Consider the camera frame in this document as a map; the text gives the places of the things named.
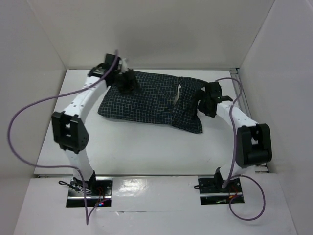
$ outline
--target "purple cord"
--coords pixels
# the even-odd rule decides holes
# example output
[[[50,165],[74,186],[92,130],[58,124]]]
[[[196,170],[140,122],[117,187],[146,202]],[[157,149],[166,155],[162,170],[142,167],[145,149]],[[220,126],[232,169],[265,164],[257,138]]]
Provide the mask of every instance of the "purple cord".
[[[265,201],[265,194],[264,194],[264,191],[263,191],[261,185],[260,185],[258,182],[256,182],[254,179],[252,179],[251,177],[249,177],[249,176],[246,176],[246,175],[234,175],[234,176],[231,177],[231,178],[234,179],[234,178],[238,178],[238,177],[244,177],[244,178],[250,179],[250,180],[252,180],[252,181],[259,187],[259,189],[261,190],[261,193],[262,193],[263,207],[262,207],[261,212],[260,212],[256,217],[251,218],[251,219],[242,218],[242,217],[238,216],[238,215],[233,211],[233,209],[232,209],[232,207],[231,207],[232,201],[236,198],[236,197],[233,197],[233,198],[229,201],[229,209],[230,209],[230,211],[233,213],[233,215],[236,216],[238,219],[241,219],[241,220],[244,220],[244,221],[253,221],[253,220],[256,220],[256,219],[260,218],[260,217],[263,215],[264,211],[265,211],[266,201]]]
[[[243,86],[241,84],[241,82],[235,78],[232,78],[232,77],[225,77],[225,78],[220,78],[220,79],[217,79],[216,81],[221,81],[221,80],[233,80],[233,81],[236,81],[238,84],[239,84],[239,87],[240,87],[240,91],[239,91],[239,94],[238,96],[235,98],[235,100],[233,101],[233,104],[231,105],[230,109],[229,109],[229,117],[230,117],[230,121],[231,121],[231,125],[233,127],[233,135],[234,135],[234,147],[233,147],[233,158],[232,158],[232,161],[231,161],[231,167],[230,167],[230,171],[229,171],[229,175],[228,175],[228,178],[224,181],[223,185],[222,185],[222,188],[225,188],[229,181],[231,179],[234,179],[234,178],[238,178],[238,177],[245,177],[247,179],[250,179],[252,180],[258,187],[259,189],[261,190],[261,193],[262,193],[262,198],[263,198],[263,208],[262,208],[262,211],[260,212],[260,214],[254,218],[251,218],[251,219],[245,219],[245,218],[242,218],[240,216],[238,216],[232,209],[231,207],[231,203],[232,201],[236,198],[236,197],[233,197],[230,201],[229,201],[229,208],[230,208],[230,211],[234,214],[234,216],[236,216],[238,219],[241,219],[241,220],[244,220],[244,221],[252,221],[252,220],[256,220],[258,218],[260,218],[263,213],[264,213],[264,210],[265,210],[265,205],[266,205],[266,201],[265,201],[265,195],[264,195],[264,191],[262,189],[262,187],[260,186],[260,184],[258,182],[256,182],[254,179],[252,179],[251,177],[249,176],[246,176],[246,175],[234,175],[232,176],[233,174],[233,170],[234,170],[234,165],[235,165],[235,161],[236,161],[236,152],[237,152],[237,131],[236,131],[236,126],[235,126],[235,121],[234,121],[234,118],[233,118],[233,115],[232,115],[232,111],[233,111],[233,108],[234,108],[234,104],[238,101],[239,97],[242,95],[243,93]]]
[[[72,95],[72,94],[77,94],[77,93],[81,93],[81,92],[84,92],[86,90],[88,90],[89,88],[92,88],[94,87],[95,85],[97,85],[99,82],[101,82],[102,80],[104,80],[108,74],[113,70],[115,64],[117,63],[117,60],[118,60],[118,51],[116,50],[115,51],[115,59],[111,65],[111,67],[108,69],[108,71],[98,80],[96,81],[95,83],[93,83],[92,85],[90,85],[89,87],[85,87],[83,89],[80,89],[78,91],[74,91],[74,92],[69,92],[69,93],[66,93],[66,94],[60,94],[60,95],[55,95],[55,96],[51,96],[51,97],[48,97],[48,98],[45,98],[45,99],[41,99],[41,100],[38,100],[34,103],[31,103],[29,105],[26,105],[25,107],[21,108],[11,119],[10,123],[9,123],[9,126],[8,126],[8,130],[7,130],[7,141],[8,141],[8,144],[9,144],[9,147],[11,149],[11,151],[13,152],[13,154],[19,159],[21,160],[23,163],[27,164],[27,165],[30,165],[30,166],[34,166],[34,167],[38,167],[38,168],[72,168],[72,169],[75,169],[78,171],[80,177],[82,178],[82,182],[83,182],[83,193],[84,193],[84,204],[85,204],[85,211],[86,211],[86,224],[88,225],[89,224],[89,217],[92,213],[92,211],[97,207],[97,204],[92,208],[92,210],[90,211],[90,213],[88,214],[88,207],[87,207],[87,198],[86,198],[86,186],[85,186],[85,180],[84,180],[84,177],[83,177],[83,174],[82,172],[80,171],[80,169],[78,169],[77,167],[74,167],[74,166],[71,166],[71,165],[37,165],[37,164],[34,164],[34,163],[31,163],[29,161],[27,161],[26,159],[24,159],[20,154],[17,153],[17,151],[15,150],[15,148],[13,147],[12,145],[12,141],[11,141],[11,129],[12,129],[12,125],[13,125],[13,122],[14,120],[16,119],[16,117],[21,113],[23,112],[24,110],[36,105],[36,104],[39,104],[39,103],[42,103],[44,101],[47,101],[47,100],[51,100],[51,99],[56,99],[56,98],[61,98],[61,97],[64,97],[64,96],[68,96],[68,95]]]

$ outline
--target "purple cable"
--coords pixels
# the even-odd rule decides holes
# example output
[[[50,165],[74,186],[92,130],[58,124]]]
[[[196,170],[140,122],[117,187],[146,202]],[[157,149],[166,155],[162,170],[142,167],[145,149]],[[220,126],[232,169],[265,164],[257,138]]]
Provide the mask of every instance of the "purple cable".
[[[104,80],[108,74],[113,70],[115,64],[117,63],[117,60],[118,60],[118,51],[116,50],[115,51],[115,59],[111,65],[111,67],[108,69],[108,71],[98,80],[96,81],[95,83],[93,83],[92,85],[90,85],[89,87],[85,87],[83,89],[80,89],[78,91],[74,91],[74,92],[69,92],[69,93],[66,93],[66,94],[60,94],[60,95],[55,95],[55,96],[51,96],[51,97],[48,97],[48,98],[45,98],[45,99],[41,99],[41,100],[38,100],[34,103],[31,103],[29,105],[26,105],[25,107],[21,108],[11,119],[10,123],[9,123],[9,126],[8,126],[8,130],[7,130],[7,141],[8,141],[8,144],[9,144],[9,147],[11,149],[11,151],[13,152],[13,154],[19,159],[21,160],[23,163],[27,164],[27,165],[30,165],[30,166],[34,166],[34,167],[38,167],[38,168],[72,168],[72,169],[75,169],[77,170],[77,172],[79,173],[80,177],[82,178],[82,182],[83,182],[83,193],[84,193],[84,204],[85,204],[85,211],[86,211],[86,224],[88,225],[89,224],[89,218],[90,218],[90,215],[92,213],[92,211],[98,206],[98,204],[96,204],[92,210],[90,211],[90,213],[88,214],[88,207],[87,207],[87,198],[86,198],[86,186],[85,186],[85,180],[84,180],[84,177],[83,177],[83,174],[82,172],[80,171],[80,169],[78,169],[77,167],[74,167],[74,166],[71,166],[71,165],[37,165],[37,164],[34,164],[34,163],[31,163],[29,162],[28,160],[24,159],[16,150],[15,148],[13,147],[12,145],[12,141],[11,141],[11,129],[12,129],[12,125],[13,125],[13,122],[14,120],[16,119],[16,117],[21,113],[23,112],[24,110],[36,105],[36,104],[39,104],[39,103],[42,103],[42,102],[45,102],[47,100],[51,100],[51,99],[56,99],[56,98],[61,98],[61,97],[64,97],[64,96],[68,96],[68,95],[72,95],[72,94],[77,94],[77,93],[81,93],[81,92],[84,92],[86,90],[88,90],[89,88],[92,88],[94,87],[95,85],[97,85],[99,82],[101,82],[102,80]]]
[[[238,177],[244,177],[244,178],[247,178],[247,179],[250,179],[252,180],[258,187],[259,189],[261,190],[261,193],[262,193],[262,198],[263,198],[263,208],[262,208],[262,211],[260,212],[260,214],[254,218],[251,218],[251,219],[245,219],[245,218],[242,218],[240,216],[238,216],[232,209],[231,207],[231,203],[232,201],[236,198],[236,197],[233,197],[230,201],[229,201],[229,208],[230,208],[230,211],[234,214],[234,216],[236,216],[238,219],[241,219],[241,220],[244,220],[244,221],[252,221],[252,220],[256,220],[258,218],[260,218],[263,213],[264,213],[264,210],[265,210],[265,206],[266,206],[266,201],[265,201],[265,195],[264,195],[264,191],[261,187],[261,185],[256,182],[254,179],[252,179],[251,177],[249,176],[246,176],[246,175],[234,175],[232,176],[233,174],[233,170],[234,170],[234,165],[235,165],[235,161],[236,161],[236,152],[237,152],[237,132],[236,132],[236,126],[235,126],[235,121],[234,121],[234,118],[233,118],[233,115],[232,115],[232,111],[233,111],[233,108],[234,108],[234,104],[238,101],[239,97],[242,95],[243,93],[243,86],[241,84],[241,82],[235,78],[232,78],[232,77],[225,77],[225,78],[220,78],[220,79],[217,79],[216,81],[221,81],[221,80],[233,80],[233,81],[236,81],[238,84],[239,84],[239,87],[240,87],[240,91],[239,91],[239,94],[238,96],[234,99],[233,101],[233,104],[231,105],[230,109],[229,109],[229,117],[230,117],[230,121],[231,121],[231,125],[233,127],[233,135],[234,135],[234,147],[233,147],[233,158],[232,158],[232,161],[231,161],[231,167],[230,167],[230,171],[229,171],[229,175],[228,175],[228,178],[224,181],[223,185],[222,185],[222,188],[225,188],[229,181],[231,179],[234,179],[234,178],[238,178]]]
[[[264,191],[263,191],[261,185],[260,185],[258,182],[256,182],[254,179],[252,179],[251,177],[249,177],[249,176],[246,176],[246,175],[234,175],[234,176],[231,177],[231,178],[234,179],[234,178],[238,178],[238,177],[244,177],[244,178],[250,179],[250,180],[252,180],[252,181],[259,187],[259,189],[260,189],[260,191],[261,191],[261,193],[262,193],[262,198],[263,198],[263,208],[262,208],[261,212],[260,212],[256,217],[254,217],[254,218],[251,218],[251,219],[242,218],[242,217],[238,216],[238,215],[233,211],[233,209],[232,209],[232,207],[231,207],[231,203],[233,202],[233,200],[234,200],[236,197],[238,197],[238,196],[236,196],[236,197],[233,197],[233,198],[229,201],[229,209],[230,209],[230,211],[233,213],[233,215],[236,216],[238,219],[241,219],[241,220],[244,220],[244,221],[253,221],[253,220],[256,220],[256,219],[260,218],[260,217],[263,215],[264,211],[265,211],[266,201],[265,201],[265,194],[264,194]]]

